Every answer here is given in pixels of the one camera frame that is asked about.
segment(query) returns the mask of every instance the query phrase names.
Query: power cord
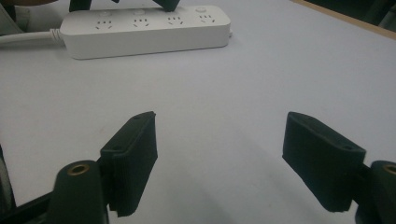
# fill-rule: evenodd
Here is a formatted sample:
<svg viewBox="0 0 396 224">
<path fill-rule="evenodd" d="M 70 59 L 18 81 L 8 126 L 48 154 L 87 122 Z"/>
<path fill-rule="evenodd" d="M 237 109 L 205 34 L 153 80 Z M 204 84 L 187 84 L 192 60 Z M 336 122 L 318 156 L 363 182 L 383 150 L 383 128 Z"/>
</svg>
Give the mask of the power cord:
<svg viewBox="0 0 396 224">
<path fill-rule="evenodd" d="M 40 40 L 40 39 L 52 39 L 52 41 L 54 41 L 57 44 L 62 44 L 64 42 L 59 29 L 50 29 L 47 32 L 3 35 L 0 36 L 0 45 L 13 43 L 13 42 Z"/>
</svg>

